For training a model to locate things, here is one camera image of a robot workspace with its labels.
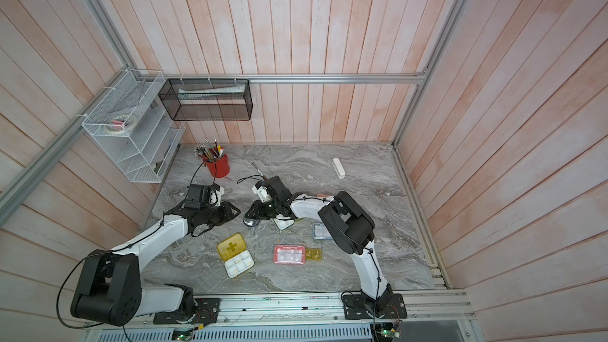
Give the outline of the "pink pillbox clear lid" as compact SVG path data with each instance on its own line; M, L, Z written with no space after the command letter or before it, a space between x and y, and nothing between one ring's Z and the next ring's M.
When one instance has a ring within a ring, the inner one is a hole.
M301 245L277 245L273 261L275 264L305 264L306 248Z

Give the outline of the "blue pillbox clear lid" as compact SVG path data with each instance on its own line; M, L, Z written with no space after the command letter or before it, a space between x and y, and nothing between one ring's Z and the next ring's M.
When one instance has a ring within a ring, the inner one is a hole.
M332 240L333 237L330 234L327 227L320 222L313 223L312 235L314 240Z

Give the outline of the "small yellow transparent pillbox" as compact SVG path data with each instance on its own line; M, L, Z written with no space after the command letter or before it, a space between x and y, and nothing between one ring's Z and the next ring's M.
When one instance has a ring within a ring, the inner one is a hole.
M306 248L305 257L307 261L321 261L323 258L322 249Z

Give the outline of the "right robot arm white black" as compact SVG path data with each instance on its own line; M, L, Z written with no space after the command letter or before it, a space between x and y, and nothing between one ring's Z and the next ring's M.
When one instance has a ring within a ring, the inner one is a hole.
M245 213L245 225L254 227L262 220L271 219L312 219L323 223L336 245L351 256L366 311L375 318L383 315L393 290L376 255L375 222L350 194L345 191L334 196L292 193L277 176L258 181L253 191L258 199Z

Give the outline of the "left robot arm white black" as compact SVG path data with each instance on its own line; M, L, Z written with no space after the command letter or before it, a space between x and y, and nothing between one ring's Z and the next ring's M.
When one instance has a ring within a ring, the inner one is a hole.
M137 237L111 250L95 250L82 261L70 312L75 318L112 326L149 314L170 314L191 321L197 311L193 290L165 284L143 288L142 270L174 242L196 238L237 218L241 211L222 199L223 188L190 185L185 199L165 211L161 219Z

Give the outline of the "round dark blue pillbox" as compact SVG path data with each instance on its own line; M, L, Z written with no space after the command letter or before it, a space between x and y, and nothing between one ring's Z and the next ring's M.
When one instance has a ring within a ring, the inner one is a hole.
M254 218L244 218L243 223L248 227L255 227L260 223L260 220Z

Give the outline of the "green lid white pillbox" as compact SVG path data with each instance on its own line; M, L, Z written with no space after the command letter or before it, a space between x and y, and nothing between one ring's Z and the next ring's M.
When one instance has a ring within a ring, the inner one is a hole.
M275 225L277 226L277 228L280 231L285 231L289 227L294 226L296 223L298 223L299 219L278 219L278 218L275 218L273 220L273 222L275 223Z

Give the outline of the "yellow lid white pillbox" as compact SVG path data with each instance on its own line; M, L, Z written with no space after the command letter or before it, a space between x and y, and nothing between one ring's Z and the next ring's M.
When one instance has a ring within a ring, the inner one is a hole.
M244 237L234 234L217 245L226 273L233 279L254 266L253 256L247 248Z

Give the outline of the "red pen cup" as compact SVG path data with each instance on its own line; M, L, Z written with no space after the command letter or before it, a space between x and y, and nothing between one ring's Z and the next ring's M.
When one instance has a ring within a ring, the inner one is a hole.
M204 160L204 165L208 168L210 174L214 178L224 178L231 172L227 155L223 155L217 161Z

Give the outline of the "white rectangular case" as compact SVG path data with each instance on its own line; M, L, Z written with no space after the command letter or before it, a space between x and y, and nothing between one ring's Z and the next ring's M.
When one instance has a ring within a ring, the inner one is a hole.
M332 160L332 166L334 167L337 177L339 177L340 179L344 179L346 176L346 172L339 158L334 158Z

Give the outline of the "tape roll on shelf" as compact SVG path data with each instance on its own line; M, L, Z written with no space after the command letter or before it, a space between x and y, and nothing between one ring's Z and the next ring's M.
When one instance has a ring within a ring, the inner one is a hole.
M129 133L134 128L134 117L129 114L120 114L113 117L107 124L104 125L104 130L108 135L118 136Z

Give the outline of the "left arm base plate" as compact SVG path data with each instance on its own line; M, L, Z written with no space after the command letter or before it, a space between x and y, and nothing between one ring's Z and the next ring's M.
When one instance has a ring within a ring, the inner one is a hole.
M210 325L217 323L220 298L195 298L195 306L190 310L156 313L154 325Z

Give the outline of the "aluminium front rail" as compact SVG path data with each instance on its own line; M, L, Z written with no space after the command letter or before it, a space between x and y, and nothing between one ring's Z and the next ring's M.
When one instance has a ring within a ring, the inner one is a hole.
M483 335L464 291L401 291L408 318L347 320L340 292L223 294L217 323L154 325L151 315L124 327L101 326L89 340L323 340L403 335L414 326L452 323L464 340Z

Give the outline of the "black mesh wall basket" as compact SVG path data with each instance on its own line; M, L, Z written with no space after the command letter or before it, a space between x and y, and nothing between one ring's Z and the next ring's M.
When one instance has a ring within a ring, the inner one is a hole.
M158 96L176 121L249 121L253 112L245 79L168 79Z

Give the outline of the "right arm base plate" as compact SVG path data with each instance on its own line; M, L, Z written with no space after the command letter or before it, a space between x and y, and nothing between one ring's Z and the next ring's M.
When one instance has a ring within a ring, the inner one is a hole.
M363 293L344 292L340 299L347 320L403 320L408 318L405 301L401 294L392 294L373 300Z

